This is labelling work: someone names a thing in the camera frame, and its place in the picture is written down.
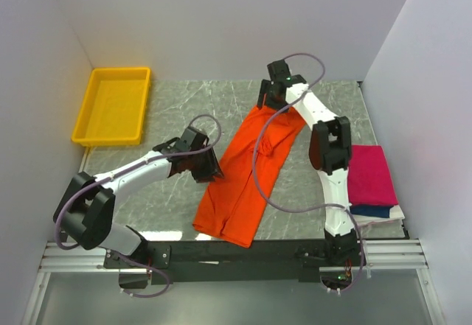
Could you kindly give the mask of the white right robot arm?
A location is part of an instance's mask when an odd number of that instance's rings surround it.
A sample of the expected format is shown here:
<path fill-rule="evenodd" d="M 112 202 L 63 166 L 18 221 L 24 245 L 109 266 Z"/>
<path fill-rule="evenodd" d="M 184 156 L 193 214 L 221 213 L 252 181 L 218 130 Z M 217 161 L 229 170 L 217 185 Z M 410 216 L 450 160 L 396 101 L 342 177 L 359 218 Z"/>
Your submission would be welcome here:
<path fill-rule="evenodd" d="M 293 108 L 310 128 L 308 157 L 322 183 L 324 203 L 306 209 L 325 210 L 324 246 L 308 253 L 307 258 L 328 265 L 346 265 L 363 254 L 358 241 L 360 231 L 350 213 L 347 188 L 348 166 L 352 158 L 350 120 L 332 112 L 311 90 L 299 74 L 292 74 L 286 59 L 267 65 L 269 78 L 263 80 L 257 101 L 259 109 L 267 106 L 276 112 L 264 124 L 256 140 L 260 142 L 272 121 Z"/>

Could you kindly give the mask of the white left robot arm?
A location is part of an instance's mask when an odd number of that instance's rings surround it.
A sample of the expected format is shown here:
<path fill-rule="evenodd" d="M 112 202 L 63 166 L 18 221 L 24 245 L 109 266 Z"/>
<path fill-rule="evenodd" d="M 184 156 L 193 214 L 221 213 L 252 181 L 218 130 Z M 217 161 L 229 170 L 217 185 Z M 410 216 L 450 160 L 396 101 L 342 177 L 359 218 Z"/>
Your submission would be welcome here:
<path fill-rule="evenodd" d="M 65 232 L 85 250 L 108 249 L 132 268 L 148 264 L 148 241 L 130 226 L 116 224 L 114 210 L 140 189 L 185 171 L 197 183 L 223 177 L 209 137 L 192 126 L 115 170 L 98 175 L 79 172 L 53 214 L 55 239 Z"/>

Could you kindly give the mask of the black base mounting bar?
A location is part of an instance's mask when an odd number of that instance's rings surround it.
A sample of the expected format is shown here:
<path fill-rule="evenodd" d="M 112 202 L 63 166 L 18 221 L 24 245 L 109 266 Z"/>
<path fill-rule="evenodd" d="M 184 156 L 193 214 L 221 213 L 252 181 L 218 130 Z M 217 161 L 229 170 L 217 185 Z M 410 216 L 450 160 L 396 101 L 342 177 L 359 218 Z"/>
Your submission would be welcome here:
<path fill-rule="evenodd" d="M 256 240 L 250 248 L 225 241 L 149 242 L 134 266 L 109 251 L 106 270 L 119 273 L 127 289 L 145 283 L 238 282 L 297 280 L 320 282 L 322 268 L 364 266 L 363 250 L 357 241 L 337 240 Z"/>

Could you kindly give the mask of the yellow plastic tray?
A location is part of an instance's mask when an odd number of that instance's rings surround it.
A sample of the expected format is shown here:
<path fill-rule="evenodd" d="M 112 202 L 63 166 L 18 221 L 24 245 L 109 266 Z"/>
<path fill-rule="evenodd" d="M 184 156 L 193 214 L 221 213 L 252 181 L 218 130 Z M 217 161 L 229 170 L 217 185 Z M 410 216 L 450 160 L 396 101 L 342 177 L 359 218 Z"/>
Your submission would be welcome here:
<path fill-rule="evenodd" d="M 93 69 L 71 140 L 83 147 L 140 144 L 150 79 L 148 67 Z"/>

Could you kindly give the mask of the magenta folded t shirt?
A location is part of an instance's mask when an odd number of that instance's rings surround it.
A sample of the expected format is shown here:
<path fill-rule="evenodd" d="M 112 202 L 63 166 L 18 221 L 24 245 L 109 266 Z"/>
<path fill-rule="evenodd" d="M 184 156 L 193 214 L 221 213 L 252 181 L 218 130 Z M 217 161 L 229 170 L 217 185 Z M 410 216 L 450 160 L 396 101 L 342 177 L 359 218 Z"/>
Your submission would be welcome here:
<path fill-rule="evenodd" d="M 398 199 L 383 148 L 353 145 L 347 187 L 352 205 L 395 206 Z"/>

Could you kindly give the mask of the navy blue folded t shirt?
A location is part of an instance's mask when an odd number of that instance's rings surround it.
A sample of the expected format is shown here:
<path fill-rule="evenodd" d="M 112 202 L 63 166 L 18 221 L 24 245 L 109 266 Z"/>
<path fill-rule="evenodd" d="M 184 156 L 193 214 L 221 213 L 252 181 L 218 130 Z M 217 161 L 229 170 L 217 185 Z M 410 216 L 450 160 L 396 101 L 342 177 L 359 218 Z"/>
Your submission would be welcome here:
<path fill-rule="evenodd" d="M 352 205 L 350 207 L 350 211 L 354 215 L 360 215 L 364 217 L 389 218 L 392 207 L 393 205 L 358 204 Z"/>

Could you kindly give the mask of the aluminium frame rail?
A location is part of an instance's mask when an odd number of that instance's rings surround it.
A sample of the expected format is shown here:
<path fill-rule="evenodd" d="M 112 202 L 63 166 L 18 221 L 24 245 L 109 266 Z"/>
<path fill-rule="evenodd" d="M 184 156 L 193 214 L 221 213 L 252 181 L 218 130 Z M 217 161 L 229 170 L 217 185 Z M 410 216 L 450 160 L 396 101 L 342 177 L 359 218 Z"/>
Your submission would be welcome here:
<path fill-rule="evenodd" d="M 188 262 L 203 265 L 229 263 L 263 264 L 293 263 L 314 266 L 321 269 L 341 268 L 345 265 L 328 265 L 307 258 L 308 253 L 321 251 L 324 240 L 257 240 L 250 248 L 242 248 L 224 241 L 154 241 L 148 244 L 148 259 L 156 268 L 169 270 L 178 263 Z M 426 269 L 428 263 L 418 240 L 364 240 L 363 254 L 355 256 L 346 265 L 363 265 L 371 270 Z M 95 248 L 81 247 L 70 251 L 60 249 L 56 244 L 46 245 L 39 270 L 43 273 L 100 272 L 126 268 L 117 253 Z"/>

